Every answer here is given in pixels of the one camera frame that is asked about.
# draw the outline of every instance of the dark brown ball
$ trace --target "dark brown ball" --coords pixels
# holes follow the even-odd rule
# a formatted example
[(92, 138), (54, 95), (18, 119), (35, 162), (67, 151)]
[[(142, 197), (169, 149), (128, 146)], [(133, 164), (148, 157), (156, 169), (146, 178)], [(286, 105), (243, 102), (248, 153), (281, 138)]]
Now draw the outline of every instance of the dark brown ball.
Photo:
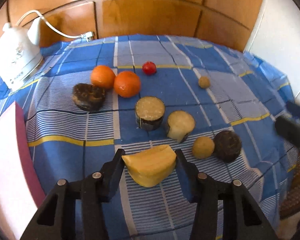
[(73, 87), (72, 99), (83, 111), (96, 112), (106, 99), (106, 90), (90, 84), (79, 83)]
[(213, 154), (225, 163), (231, 163), (240, 155), (242, 143), (239, 136), (232, 131), (221, 131), (213, 139)]

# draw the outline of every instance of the blue plaid tablecloth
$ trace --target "blue plaid tablecloth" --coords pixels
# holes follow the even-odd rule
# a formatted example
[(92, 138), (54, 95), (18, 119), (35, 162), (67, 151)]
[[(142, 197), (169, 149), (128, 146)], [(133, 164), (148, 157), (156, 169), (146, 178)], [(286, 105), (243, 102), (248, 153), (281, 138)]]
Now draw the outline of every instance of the blue plaid tablecloth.
[[(298, 158), (297, 150), (274, 131), (277, 116), (288, 113), (293, 100), (287, 77), (249, 54), (197, 38), (131, 35), (91, 42), (59, 42), (43, 48), (44, 64), (32, 79), (10, 92), (0, 78), (0, 115), (16, 101), (24, 111), (34, 168), (47, 194), (58, 179), (81, 180), (99, 171), (118, 148), (133, 154), (159, 144), (181, 148), (187, 160), (214, 179), (240, 179), (271, 224), (279, 221), (284, 199)], [(157, 65), (153, 76), (143, 74), (146, 61)], [(90, 83), (96, 65), (117, 74), (134, 71), (141, 79), (138, 96), (122, 98), (108, 93), (102, 109), (89, 114), (72, 101), (77, 83)], [(207, 75), (211, 86), (202, 90), (198, 78)], [(139, 97), (156, 96), (165, 106), (165, 118), (174, 110), (189, 112), (196, 127), (181, 144), (163, 128), (146, 132), (135, 123)], [(233, 130), (242, 140), (237, 160), (225, 164), (215, 157), (196, 159), (191, 147), (199, 136), (213, 138)], [(80, 201), (76, 230), (82, 233)], [(110, 239), (189, 239), (196, 204), (182, 196), (176, 172), (152, 188), (136, 184), (124, 169), (119, 189), (103, 204)], [(218, 206), (217, 238), (222, 238), (223, 206)]]

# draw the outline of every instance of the red tomato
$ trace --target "red tomato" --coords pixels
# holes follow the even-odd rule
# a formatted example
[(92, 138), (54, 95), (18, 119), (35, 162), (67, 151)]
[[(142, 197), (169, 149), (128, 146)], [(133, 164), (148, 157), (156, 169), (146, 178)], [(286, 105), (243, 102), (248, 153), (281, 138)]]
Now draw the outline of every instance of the red tomato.
[(146, 75), (150, 76), (157, 72), (157, 67), (152, 61), (147, 61), (143, 64), (142, 70)]

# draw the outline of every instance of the electric kettle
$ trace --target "electric kettle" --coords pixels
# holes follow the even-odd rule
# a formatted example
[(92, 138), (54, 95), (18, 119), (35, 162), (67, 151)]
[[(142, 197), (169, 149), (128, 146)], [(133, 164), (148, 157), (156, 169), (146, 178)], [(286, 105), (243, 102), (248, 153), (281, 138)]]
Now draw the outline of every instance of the electric kettle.
[(23, 79), (37, 67), (42, 55), (39, 48), (40, 18), (34, 20), (30, 29), (19, 26), (3, 26), (0, 38), (0, 76), (12, 90), (23, 84)]

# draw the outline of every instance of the eggplant slice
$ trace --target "eggplant slice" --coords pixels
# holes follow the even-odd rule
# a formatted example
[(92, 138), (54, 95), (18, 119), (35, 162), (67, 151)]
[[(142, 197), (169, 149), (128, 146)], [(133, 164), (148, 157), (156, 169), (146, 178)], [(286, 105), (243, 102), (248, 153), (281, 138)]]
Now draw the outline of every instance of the eggplant slice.
[(156, 97), (143, 97), (136, 103), (136, 122), (139, 128), (153, 131), (160, 127), (165, 111), (164, 103)]
[(177, 110), (169, 114), (167, 120), (167, 137), (179, 143), (184, 142), (195, 127), (195, 120), (191, 114)]
[(79, 83), (73, 87), (72, 99), (81, 110), (97, 112), (106, 99), (106, 90), (90, 84)]

